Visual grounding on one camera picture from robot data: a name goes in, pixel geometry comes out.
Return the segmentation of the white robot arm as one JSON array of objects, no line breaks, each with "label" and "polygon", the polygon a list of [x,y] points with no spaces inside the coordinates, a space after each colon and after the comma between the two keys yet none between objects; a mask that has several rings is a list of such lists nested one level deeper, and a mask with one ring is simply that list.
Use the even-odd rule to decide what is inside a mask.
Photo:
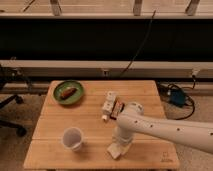
[{"label": "white robot arm", "polygon": [[171,141],[213,154],[213,123],[148,117],[143,106],[128,103],[116,119],[115,138],[129,144],[135,133]]}]

